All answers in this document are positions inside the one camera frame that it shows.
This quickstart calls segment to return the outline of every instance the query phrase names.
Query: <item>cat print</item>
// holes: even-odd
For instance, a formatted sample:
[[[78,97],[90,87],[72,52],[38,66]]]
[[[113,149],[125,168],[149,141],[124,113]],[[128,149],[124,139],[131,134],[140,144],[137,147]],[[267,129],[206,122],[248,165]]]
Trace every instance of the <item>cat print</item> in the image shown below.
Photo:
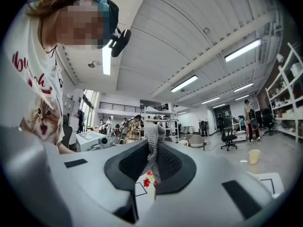
[[[51,104],[53,109],[40,96],[36,96],[34,105],[23,117],[20,127],[43,141],[57,145],[62,128],[62,117],[58,102],[55,100]]]

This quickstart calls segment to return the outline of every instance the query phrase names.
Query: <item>plaid shirt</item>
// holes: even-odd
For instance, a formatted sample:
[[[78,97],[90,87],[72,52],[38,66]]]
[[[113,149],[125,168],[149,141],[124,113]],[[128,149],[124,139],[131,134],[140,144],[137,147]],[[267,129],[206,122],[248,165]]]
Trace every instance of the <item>plaid shirt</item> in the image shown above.
[[[136,131],[136,128],[139,126],[139,124],[136,122],[136,120],[132,120],[128,124],[128,132],[126,135],[126,140],[135,140],[138,141],[139,139],[139,132]]]

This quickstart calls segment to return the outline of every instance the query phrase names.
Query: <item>brown hair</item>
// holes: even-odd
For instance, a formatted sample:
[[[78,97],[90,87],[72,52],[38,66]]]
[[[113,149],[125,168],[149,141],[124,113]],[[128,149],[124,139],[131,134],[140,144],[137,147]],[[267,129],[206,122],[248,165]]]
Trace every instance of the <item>brown hair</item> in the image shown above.
[[[36,3],[28,6],[27,15],[35,18],[44,18],[54,12],[74,4],[79,0],[39,0]]]

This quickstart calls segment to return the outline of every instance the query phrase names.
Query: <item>fluorescent light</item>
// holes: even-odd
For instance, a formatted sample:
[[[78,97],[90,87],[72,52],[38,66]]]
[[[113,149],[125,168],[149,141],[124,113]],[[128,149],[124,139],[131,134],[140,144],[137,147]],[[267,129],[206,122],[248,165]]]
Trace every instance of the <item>fluorescent light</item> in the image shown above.
[[[249,43],[248,45],[246,45],[246,46],[244,46],[244,47],[236,50],[235,52],[227,55],[225,57],[225,60],[226,60],[226,62],[229,62],[229,61],[237,58],[238,56],[240,56],[240,55],[242,55],[242,54],[244,54],[244,53],[246,53],[246,52],[248,52],[248,51],[250,51],[250,50],[252,50],[252,49],[254,49],[256,47],[258,47],[259,45],[261,45],[261,40],[260,39],[255,40],[255,41]]]
[[[111,52],[112,49],[109,48],[110,43],[113,40],[110,40],[106,46],[102,48],[102,66],[103,66],[103,74],[110,75],[110,60],[111,60]]]
[[[247,88],[247,87],[250,87],[250,86],[252,86],[252,85],[254,85],[253,82],[250,83],[250,84],[248,84],[248,85],[246,85],[246,86],[243,86],[243,87],[241,87],[241,88],[239,88],[239,89],[236,89],[234,92],[238,92],[238,91],[240,91],[240,90],[242,90],[242,89],[245,89],[245,88]]]
[[[218,108],[218,107],[221,107],[221,106],[224,106],[225,104],[221,104],[221,105],[218,105],[218,106],[215,106],[213,108]]]
[[[248,96],[249,96],[249,95],[246,95],[246,96],[243,96],[243,97],[239,97],[239,98],[237,98],[235,101],[240,100],[240,99],[245,98],[245,97],[248,97]]]
[[[217,99],[219,99],[220,97],[216,97],[216,98],[214,98],[214,99],[211,99],[211,100],[208,100],[208,101],[206,101],[206,102],[204,102],[204,103],[202,103],[202,104],[207,104],[207,103],[209,103],[209,102],[211,102],[211,101],[214,101],[214,100],[217,100]]]
[[[185,87],[186,85],[188,85],[189,83],[192,83],[193,81],[196,81],[198,79],[198,77],[196,75],[190,77],[189,79],[187,79],[185,82],[182,82],[180,85],[176,86],[175,88],[173,88],[171,91],[173,93],[177,92],[178,90],[180,90],[181,88]]]

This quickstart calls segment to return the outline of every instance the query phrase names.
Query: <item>metal shelving unit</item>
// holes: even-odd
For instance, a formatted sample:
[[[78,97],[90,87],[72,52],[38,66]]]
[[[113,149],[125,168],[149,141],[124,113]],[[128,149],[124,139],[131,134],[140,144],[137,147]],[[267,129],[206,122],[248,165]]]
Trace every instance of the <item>metal shelving unit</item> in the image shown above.
[[[267,96],[269,98],[270,101],[270,106],[271,106],[271,110],[272,110],[272,114],[276,115],[274,110],[276,109],[281,109],[283,107],[287,107],[292,105],[292,108],[294,110],[294,116],[293,117],[280,117],[280,118],[275,118],[276,120],[278,120],[279,122],[286,120],[286,121],[295,121],[295,132],[293,131],[289,131],[286,130],[282,127],[278,127],[277,130],[289,135],[292,135],[295,137],[296,142],[298,142],[299,139],[303,139],[303,136],[299,135],[299,121],[303,120],[303,113],[299,111],[298,107],[296,106],[296,103],[300,102],[301,100],[303,100],[303,96],[295,99],[294,97],[294,92],[293,92],[293,88],[292,86],[295,85],[295,83],[300,82],[301,77],[303,76],[303,63],[301,60],[301,57],[298,55],[298,53],[296,52],[295,48],[292,47],[292,45],[290,43],[287,43],[287,45],[290,47],[290,53],[284,63],[284,66],[281,67],[279,66],[279,74],[276,77],[276,79],[274,80],[274,82],[270,85],[269,88],[266,88],[266,92],[267,92]],[[294,75],[294,78],[289,81],[288,77],[287,77],[287,70],[289,70],[293,65],[295,65],[296,63],[293,63],[294,59],[296,61],[299,61],[300,66],[301,66],[301,70]],[[279,92],[277,92],[275,95],[273,95],[272,97],[270,97],[270,90],[274,89],[275,84],[278,82],[278,80],[282,79],[285,82],[285,87],[283,89],[281,89]],[[276,101],[279,97],[281,97],[283,94],[285,93],[289,93],[290,99],[287,100],[286,103],[284,104],[280,104],[278,106],[273,107],[272,106],[272,102]]]
[[[164,120],[164,119],[147,119],[147,116],[149,114],[153,114],[153,115],[168,115],[170,116],[169,119]],[[179,141],[179,128],[178,126],[175,126],[175,122],[178,122],[178,114],[177,112],[173,111],[171,112],[166,112],[166,111],[151,111],[151,110],[146,110],[146,107],[144,107],[143,110],[141,110],[141,116],[144,117],[144,125],[146,125],[147,122],[169,122],[170,124],[170,128],[166,128],[166,130],[170,130],[170,136],[171,138],[177,138],[177,141]],[[176,135],[172,135],[172,131],[175,132],[175,130],[177,130],[177,134]]]

